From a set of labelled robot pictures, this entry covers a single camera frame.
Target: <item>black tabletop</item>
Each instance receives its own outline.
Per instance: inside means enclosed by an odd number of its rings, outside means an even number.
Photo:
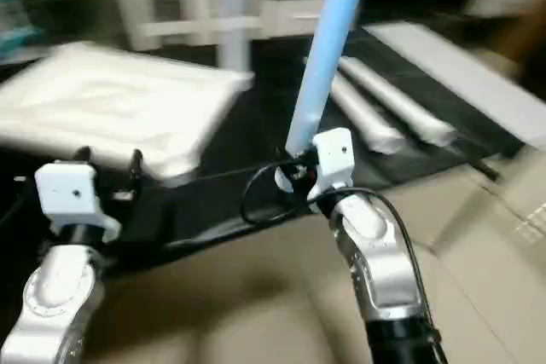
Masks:
[[[209,230],[245,228],[239,217],[241,192],[259,166],[276,160],[275,148],[283,147],[304,71],[303,57],[311,39],[284,38],[253,42],[253,87],[242,93],[202,155],[200,167],[178,187],[149,184],[138,206],[125,221],[118,248],[135,260],[143,246],[159,246],[192,238]],[[156,55],[214,63],[214,48],[164,48]],[[489,120],[442,84],[361,30],[351,34],[345,55],[357,57],[399,87],[438,118],[464,135],[459,149],[479,159],[495,153],[511,155],[521,142]],[[385,189],[464,164],[466,159],[450,150],[419,142],[407,126],[376,101],[357,89],[376,110],[407,137],[401,152],[386,156],[371,153],[353,132],[355,184]],[[328,101],[320,130],[354,127]],[[276,208],[279,192],[272,176],[258,181],[251,208]]]

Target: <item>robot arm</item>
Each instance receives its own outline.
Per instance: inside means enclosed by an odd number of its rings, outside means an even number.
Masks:
[[[314,177],[307,202],[318,199],[311,209],[329,220],[349,267],[374,362],[446,363],[418,265],[411,260],[415,255],[399,246],[395,223],[369,200],[369,190],[352,187],[351,133],[340,128],[317,134],[311,150],[316,165],[292,174],[277,170],[276,180],[306,194],[298,180]]]
[[[86,327],[103,299],[101,249],[120,232],[120,223],[102,211],[86,151],[83,159],[77,153],[73,161],[46,164],[35,173],[42,211],[58,239],[26,282],[2,364],[79,362]],[[139,177],[141,160],[135,151],[131,180]]]

